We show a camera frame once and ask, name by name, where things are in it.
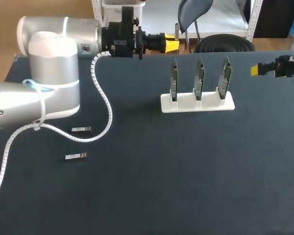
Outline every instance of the chair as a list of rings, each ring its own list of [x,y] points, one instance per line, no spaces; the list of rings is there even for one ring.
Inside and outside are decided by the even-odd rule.
[[[198,37],[194,53],[255,51],[255,46],[250,41],[232,34],[217,34],[200,39],[197,19],[209,11],[212,3],[213,0],[182,0],[179,5],[178,22],[181,32],[185,33],[186,44],[190,53],[192,52],[187,29],[193,22]]]

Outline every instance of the black coil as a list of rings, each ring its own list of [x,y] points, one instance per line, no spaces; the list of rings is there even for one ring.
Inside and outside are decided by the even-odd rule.
[[[255,51],[256,48],[245,38],[232,34],[216,34],[203,38],[197,43],[194,53],[205,52],[244,52]]]

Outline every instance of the wooden floor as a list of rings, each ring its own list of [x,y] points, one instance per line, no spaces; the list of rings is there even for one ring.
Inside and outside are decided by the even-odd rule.
[[[25,15],[92,18],[93,9],[90,0],[0,0],[0,81],[5,80],[14,55],[20,53],[16,42],[16,26]],[[253,40],[257,50],[288,50],[292,42],[292,39]],[[180,53],[188,53],[183,45]]]

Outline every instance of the white holder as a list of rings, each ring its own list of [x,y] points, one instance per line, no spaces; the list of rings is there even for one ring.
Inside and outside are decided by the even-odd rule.
[[[203,92],[201,100],[198,101],[193,89],[192,93],[178,93],[177,101],[172,101],[171,94],[162,94],[161,109],[163,113],[204,112],[234,110],[235,105],[231,92],[227,92],[222,100],[216,88],[215,92]]]

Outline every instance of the black table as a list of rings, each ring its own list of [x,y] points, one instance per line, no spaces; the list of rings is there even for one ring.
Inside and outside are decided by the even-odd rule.
[[[0,235],[294,233],[294,78],[250,76],[256,63],[290,53],[99,60],[98,80],[114,111],[110,131],[88,144],[44,128],[21,133],[0,190]],[[204,91],[214,91],[226,55],[234,111],[161,113],[175,58],[180,92],[192,90],[200,56]],[[107,110],[89,64],[79,63],[80,111],[47,123],[104,129]],[[19,58],[6,80],[27,78],[28,60]],[[0,166],[15,129],[0,131]],[[84,161],[63,161],[82,152]]]

